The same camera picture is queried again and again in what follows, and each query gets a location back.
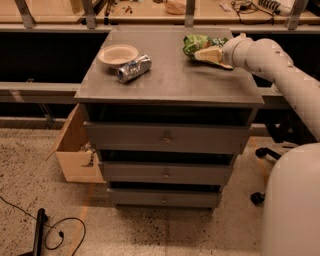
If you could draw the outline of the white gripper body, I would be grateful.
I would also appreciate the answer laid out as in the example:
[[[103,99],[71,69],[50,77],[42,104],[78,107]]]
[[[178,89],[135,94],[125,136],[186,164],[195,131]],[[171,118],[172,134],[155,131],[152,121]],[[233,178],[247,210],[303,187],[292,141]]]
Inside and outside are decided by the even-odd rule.
[[[228,40],[222,48],[222,60],[233,67],[243,67],[248,50],[248,37],[245,33]]]

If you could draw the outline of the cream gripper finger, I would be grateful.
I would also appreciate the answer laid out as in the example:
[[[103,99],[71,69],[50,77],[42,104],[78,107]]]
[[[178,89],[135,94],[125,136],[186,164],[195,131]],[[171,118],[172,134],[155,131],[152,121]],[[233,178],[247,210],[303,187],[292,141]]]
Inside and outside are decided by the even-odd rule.
[[[218,46],[211,46],[198,50],[194,53],[195,59],[199,61],[220,63],[222,61],[222,51]]]

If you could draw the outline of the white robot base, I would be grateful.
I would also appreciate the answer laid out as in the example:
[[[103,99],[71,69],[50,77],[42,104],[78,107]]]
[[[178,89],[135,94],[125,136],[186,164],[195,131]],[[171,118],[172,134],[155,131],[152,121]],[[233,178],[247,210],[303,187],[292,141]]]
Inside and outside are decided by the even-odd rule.
[[[263,207],[261,256],[320,256],[320,144],[298,146],[274,165]]]

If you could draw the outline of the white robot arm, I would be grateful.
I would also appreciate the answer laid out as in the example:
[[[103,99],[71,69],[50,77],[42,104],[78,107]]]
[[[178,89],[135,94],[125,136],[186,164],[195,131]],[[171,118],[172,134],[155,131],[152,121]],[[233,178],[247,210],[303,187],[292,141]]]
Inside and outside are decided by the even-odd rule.
[[[194,53],[198,61],[240,67],[275,84],[317,141],[320,141],[320,82],[298,69],[291,57],[271,39],[254,41],[245,34],[222,47]]]

